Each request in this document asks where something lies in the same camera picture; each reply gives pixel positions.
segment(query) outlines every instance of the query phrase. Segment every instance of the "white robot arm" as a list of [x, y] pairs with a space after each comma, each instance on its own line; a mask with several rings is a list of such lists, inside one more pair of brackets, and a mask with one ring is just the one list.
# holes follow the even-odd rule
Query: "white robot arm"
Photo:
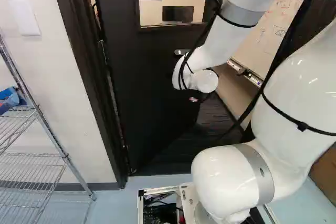
[[[224, 0], [205, 44], [188, 60], [185, 69], [191, 89], [213, 91], [214, 77], [197, 73], [223, 64], [256, 24], [273, 0]], [[256, 139], [210, 148], [192, 164], [199, 200], [217, 223], [242, 223], [257, 205], [294, 193], [312, 164], [336, 141], [336, 22], [285, 60], [268, 81], [253, 111]], [[178, 85], [175, 68], [173, 85]]]

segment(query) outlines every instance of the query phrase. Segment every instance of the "baseboard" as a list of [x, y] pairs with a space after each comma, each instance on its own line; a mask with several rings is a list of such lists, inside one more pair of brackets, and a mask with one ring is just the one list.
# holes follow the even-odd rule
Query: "baseboard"
[[[88, 183], [92, 191], [113, 191], [119, 190], [118, 183]], [[55, 191], [84, 191], [79, 183], [59, 183]]]
[[[16, 182], [0, 180], [0, 187], [6, 188], [29, 188], [30, 190], [49, 190], [53, 185], [51, 183], [35, 183], [35, 182]], [[119, 190], [118, 183], [88, 183], [92, 191], [110, 191]], [[55, 191], [84, 191], [79, 183], [59, 183]]]

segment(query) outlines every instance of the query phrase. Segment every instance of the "doorway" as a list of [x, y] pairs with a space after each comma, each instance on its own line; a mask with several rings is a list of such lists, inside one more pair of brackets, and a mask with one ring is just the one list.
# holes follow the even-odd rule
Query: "doorway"
[[195, 155], [237, 143], [237, 128], [216, 93], [175, 90], [171, 76], [212, 17], [204, 0], [96, 0], [121, 133], [132, 175], [189, 173]]
[[[205, 99], [206, 95], [198, 91], [175, 90], [171, 83], [180, 57], [175, 51], [193, 46], [212, 17], [214, 5], [203, 1], [199, 8], [193, 2], [196, 0], [151, 0], [159, 7], [155, 18], [160, 19], [146, 23], [151, 22], [141, 19], [143, 7], [151, 3], [146, 1], [85, 3], [91, 29], [95, 30], [95, 36], [85, 41], [94, 43], [97, 51], [86, 55], [89, 66], [95, 64], [91, 66], [95, 79], [87, 89], [99, 88], [90, 101], [98, 98], [94, 112], [98, 125], [103, 124], [101, 128], [107, 131], [104, 143], [110, 160], [114, 160], [116, 177], [125, 174], [125, 167], [129, 175], [189, 173], [198, 152], [233, 144], [242, 135], [238, 128], [219, 142], [219, 136], [234, 123], [221, 99], [216, 93]], [[75, 12], [83, 18], [78, 9]], [[87, 62], [82, 64], [89, 68]]]

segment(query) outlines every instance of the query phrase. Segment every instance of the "black door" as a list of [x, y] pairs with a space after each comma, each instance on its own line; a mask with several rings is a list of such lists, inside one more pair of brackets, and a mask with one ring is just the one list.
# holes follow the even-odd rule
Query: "black door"
[[[196, 91], [177, 91], [171, 76], [175, 49], [191, 48], [205, 27], [188, 24], [141, 28], [138, 0], [97, 0], [108, 64], [132, 172], [189, 127], [199, 103]], [[212, 15], [205, 3], [203, 20]]]

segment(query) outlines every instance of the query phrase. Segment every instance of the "gray floor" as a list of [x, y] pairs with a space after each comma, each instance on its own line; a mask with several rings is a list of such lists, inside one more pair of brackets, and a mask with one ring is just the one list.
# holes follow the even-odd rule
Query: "gray floor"
[[201, 104], [195, 125], [161, 150], [135, 176], [190, 173], [194, 157], [204, 149], [237, 144], [242, 129], [237, 127], [219, 140], [233, 124], [234, 118], [216, 93]]
[[[125, 190], [98, 191], [87, 224], [137, 224], [137, 193], [143, 188], [174, 186], [190, 182], [190, 174], [130, 177]], [[269, 204], [278, 224], [336, 223], [336, 208], [311, 179], [292, 196]], [[262, 207], [258, 207], [265, 224], [271, 224]]]
[[87, 224], [136, 224], [139, 189], [174, 186], [190, 182], [190, 174], [130, 177], [125, 190], [98, 191]]

